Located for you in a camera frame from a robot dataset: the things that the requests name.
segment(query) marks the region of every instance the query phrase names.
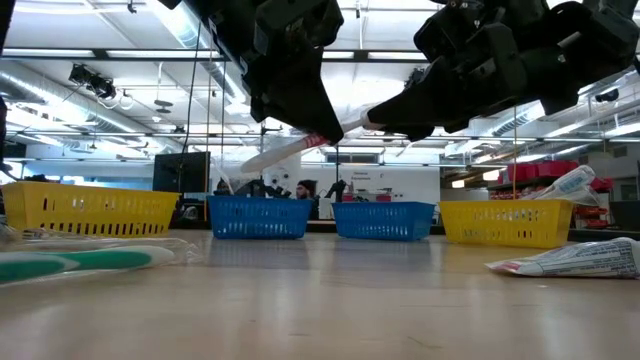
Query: ceiling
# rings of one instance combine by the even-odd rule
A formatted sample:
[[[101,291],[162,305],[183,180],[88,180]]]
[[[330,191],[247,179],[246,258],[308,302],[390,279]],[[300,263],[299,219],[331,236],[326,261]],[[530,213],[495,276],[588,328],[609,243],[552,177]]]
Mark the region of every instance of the ceiling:
[[[136,1],[134,6],[136,14],[127,11],[126,0],[18,0],[16,12],[13,16],[10,32],[7,38],[8,48],[66,48],[66,49],[183,49],[183,44],[178,41],[163,23],[163,15],[154,0]],[[548,1],[551,6],[563,1]],[[402,51],[415,50],[413,45],[413,35],[424,24],[424,21],[431,16],[439,5],[427,0],[340,0],[339,4],[345,18],[345,24],[341,27],[337,40],[329,47],[331,50],[388,50]],[[360,6],[362,17],[356,17],[356,8]],[[203,43],[209,43],[209,39],[203,35]],[[0,71],[6,68],[8,61],[0,62]],[[139,125],[135,131],[147,132],[171,132],[176,126],[184,126],[189,115],[189,89],[192,81],[194,65],[185,61],[164,62],[132,62],[132,61],[82,61],[92,70],[101,75],[112,78],[114,84],[120,90],[126,90],[130,97],[123,99],[123,102],[106,102],[104,106],[113,109],[108,111],[114,113],[118,120],[129,120],[128,127]],[[64,60],[28,60],[20,61],[13,66],[26,67],[25,71],[33,73],[32,79],[41,78],[34,81],[33,86],[47,89],[61,86],[66,88],[68,93],[76,90],[73,83],[68,80],[69,73],[73,66],[72,61]],[[241,90],[240,72],[236,66],[228,63],[225,68],[224,63],[217,64],[218,67],[227,72],[227,85],[237,92]],[[365,104],[371,104],[386,100],[399,93],[404,86],[404,81],[409,77],[416,67],[423,68],[424,63],[324,63],[322,68],[322,78],[329,98],[335,111],[341,119],[354,116],[354,111],[362,110]],[[629,76],[624,79],[624,83],[619,83],[621,96],[617,106],[635,101],[635,93],[638,89],[636,85],[637,76]],[[233,109],[227,107],[227,111],[222,110],[221,86],[211,81],[211,76],[202,66],[195,67],[193,104],[191,106],[190,122],[192,132],[215,132],[224,131],[229,134],[258,134],[260,125],[248,114],[248,103],[235,104]],[[87,114],[95,112],[96,108],[103,107],[97,104],[91,94],[84,89],[77,90],[84,95],[84,111]],[[216,96],[212,97],[211,92],[215,91]],[[124,106],[133,101],[131,108]],[[171,113],[156,113],[158,106],[154,101],[160,99],[174,104],[170,107]],[[598,104],[593,111],[606,113],[616,104]],[[528,116],[530,119],[518,128],[520,137],[545,137],[545,136],[583,136],[593,130],[594,126],[599,126],[600,131],[606,126],[610,130],[619,126],[612,122],[613,115],[606,119],[584,124],[569,131],[561,132],[559,129],[575,124],[578,119],[583,119],[588,108],[586,98],[573,109],[565,111],[558,116],[542,117],[539,114],[539,106],[532,104],[521,107],[516,113]],[[461,136],[503,136],[513,137],[513,130],[500,131],[499,135],[492,135],[496,129],[501,128],[507,122],[512,121],[513,110],[496,114],[489,118],[476,119],[472,121],[470,127],[454,135]],[[270,121],[269,127],[279,126],[279,122]],[[31,129],[56,130],[60,125],[45,123],[34,123]],[[14,124],[14,130],[25,128]],[[623,135],[634,135],[635,132],[627,132]],[[27,144],[37,144],[38,140],[16,137],[16,141]],[[86,136],[74,138],[78,141],[90,140]],[[183,139],[171,140],[165,144],[157,144],[156,149],[164,149],[166,146],[174,146],[179,149],[180,141]],[[234,151],[245,149],[247,153],[255,153],[255,147],[259,141],[255,139],[227,139],[230,145],[239,146]],[[205,139],[194,138],[190,144],[203,144]],[[380,140],[352,140],[343,143],[345,146],[396,146],[397,152],[402,151],[407,143],[401,141],[385,142]],[[410,151],[410,154],[438,154],[445,153],[451,161],[467,161],[487,155],[501,154],[504,151],[511,151],[513,143],[487,143],[486,141],[470,142],[467,140],[443,140],[420,142]],[[529,144],[521,147],[529,152]],[[532,144],[531,151],[535,150],[539,144]],[[575,144],[567,143],[560,150],[570,148]]]

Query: plastic basket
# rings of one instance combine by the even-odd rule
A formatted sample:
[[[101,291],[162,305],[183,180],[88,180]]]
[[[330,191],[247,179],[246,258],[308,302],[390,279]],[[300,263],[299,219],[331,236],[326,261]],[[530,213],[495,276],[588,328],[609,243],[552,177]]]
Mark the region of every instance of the plastic basket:
[[[546,249],[567,242],[572,209],[567,200],[440,203],[450,242]]]
[[[429,235],[435,205],[419,202],[334,203],[338,235],[415,241]]]
[[[178,194],[20,181],[2,187],[9,226],[79,235],[165,235]]]
[[[218,239],[298,239],[304,236],[312,201],[209,196]]]

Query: shelf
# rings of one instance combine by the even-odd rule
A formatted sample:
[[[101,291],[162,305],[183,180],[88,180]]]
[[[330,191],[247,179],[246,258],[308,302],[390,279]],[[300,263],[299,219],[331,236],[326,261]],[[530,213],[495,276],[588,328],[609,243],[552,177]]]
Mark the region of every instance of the shelf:
[[[553,184],[553,182],[556,180],[558,180],[558,178],[555,176],[544,176],[544,177],[538,177],[535,179],[520,181],[516,183],[516,189],[523,189],[523,188],[526,188],[527,186],[549,186]],[[509,190],[512,188],[513,188],[513,184],[502,184],[502,185],[496,185],[496,186],[489,186],[487,187],[487,190],[489,191]]]

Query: laboratory room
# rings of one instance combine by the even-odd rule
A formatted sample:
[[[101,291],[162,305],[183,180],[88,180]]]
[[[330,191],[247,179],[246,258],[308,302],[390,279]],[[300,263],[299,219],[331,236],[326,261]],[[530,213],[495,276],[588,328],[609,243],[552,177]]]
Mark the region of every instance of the laboratory room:
[[[0,1],[0,357],[640,352],[637,22]]]

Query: green toothbrush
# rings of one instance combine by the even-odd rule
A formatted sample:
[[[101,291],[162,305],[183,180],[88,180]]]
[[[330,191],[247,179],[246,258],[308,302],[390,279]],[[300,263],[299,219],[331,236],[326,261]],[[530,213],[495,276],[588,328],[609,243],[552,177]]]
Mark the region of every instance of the green toothbrush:
[[[158,246],[125,246],[71,253],[0,253],[0,283],[79,270],[122,270],[170,262],[171,250]]]

